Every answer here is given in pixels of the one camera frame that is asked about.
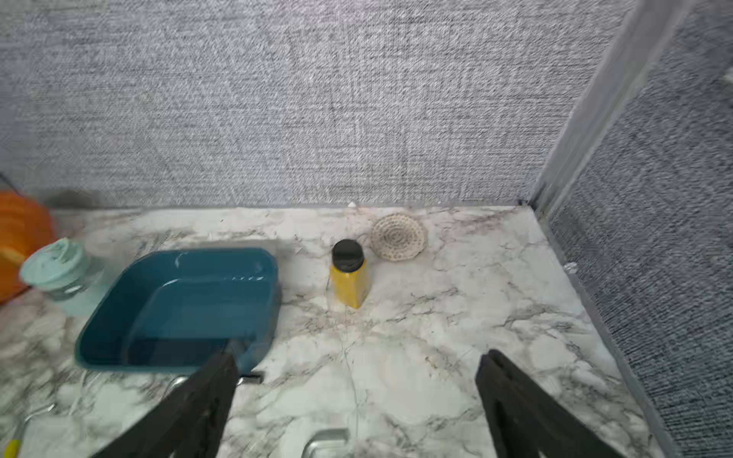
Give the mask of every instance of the small white object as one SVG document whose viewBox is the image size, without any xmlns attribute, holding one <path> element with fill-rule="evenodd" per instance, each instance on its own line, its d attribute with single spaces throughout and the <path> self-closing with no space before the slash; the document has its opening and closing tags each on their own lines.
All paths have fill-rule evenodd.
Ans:
<svg viewBox="0 0 733 458">
<path fill-rule="evenodd" d="M 420 223 L 401 213 L 381 218 L 369 235 L 372 250 L 388 261 L 414 258 L 423 251 L 426 241 L 425 230 Z"/>
<path fill-rule="evenodd" d="M 578 272 L 578 263 L 568 262 L 566 265 L 562 266 L 562 270 L 564 270 L 565 273 L 576 273 Z"/>
</svg>

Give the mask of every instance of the blue container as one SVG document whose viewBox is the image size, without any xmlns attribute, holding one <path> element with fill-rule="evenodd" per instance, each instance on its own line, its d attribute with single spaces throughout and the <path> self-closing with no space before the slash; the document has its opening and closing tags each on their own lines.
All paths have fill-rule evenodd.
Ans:
<svg viewBox="0 0 733 458">
<path fill-rule="evenodd" d="M 261 248 L 156 251 L 128 267 L 76 342 L 88 369 L 192 374 L 230 339 L 248 374 L 270 349 L 280 310 L 275 258 Z"/>
</svg>

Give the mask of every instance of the orange object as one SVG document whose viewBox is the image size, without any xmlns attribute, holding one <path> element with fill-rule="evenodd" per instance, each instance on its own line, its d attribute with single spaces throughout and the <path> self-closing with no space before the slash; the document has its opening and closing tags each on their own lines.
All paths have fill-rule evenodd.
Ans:
<svg viewBox="0 0 733 458">
<path fill-rule="evenodd" d="M 0 192 L 0 302 L 26 288 L 18 278 L 21 265 L 55 239 L 47 209 L 12 191 Z"/>
</svg>

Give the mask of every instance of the gray fabric wall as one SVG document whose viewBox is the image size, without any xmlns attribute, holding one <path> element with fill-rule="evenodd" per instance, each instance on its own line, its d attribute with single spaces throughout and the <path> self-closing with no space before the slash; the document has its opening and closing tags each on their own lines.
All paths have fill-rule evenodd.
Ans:
<svg viewBox="0 0 733 458">
<path fill-rule="evenodd" d="M 99 206 L 528 199 L 632 0 L 14 0 L 0 170 Z"/>
<path fill-rule="evenodd" d="M 733 456 L 733 2 L 700 0 L 548 219 L 686 457 Z"/>
</svg>

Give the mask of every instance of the marble countertop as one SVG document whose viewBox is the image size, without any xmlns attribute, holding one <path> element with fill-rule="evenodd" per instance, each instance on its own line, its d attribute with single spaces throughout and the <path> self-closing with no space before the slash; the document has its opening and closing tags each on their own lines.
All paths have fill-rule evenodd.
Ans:
<svg viewBox="0 0 733 458">
<path fill-rule="evenodd" d="M 427 248 L 376 259 L 370 226 L 404 212 Z M 494 457 L 474 376 L 496 348 L 628 457 L 661 457 L 641 410 L 526 207 L 410 210 L 104 210 L 56 215 L 59 231 L 129 263 L 151 251 L 260 245 L 278 259 L 283 304 L 275 340 L 237 389 L 219 457 L 299 457 L 319 429 L 347 427 L 354 457 Z M 359 310 L 328 288 L 329 251 L 366 246 L 373 285 Z M 161 400 L 172 376 L 81 369 L 84 319 L 29 291 L 0 309 L 0 434 L 31 425 L 22 458 L 89 456 Z"/>
</svg>

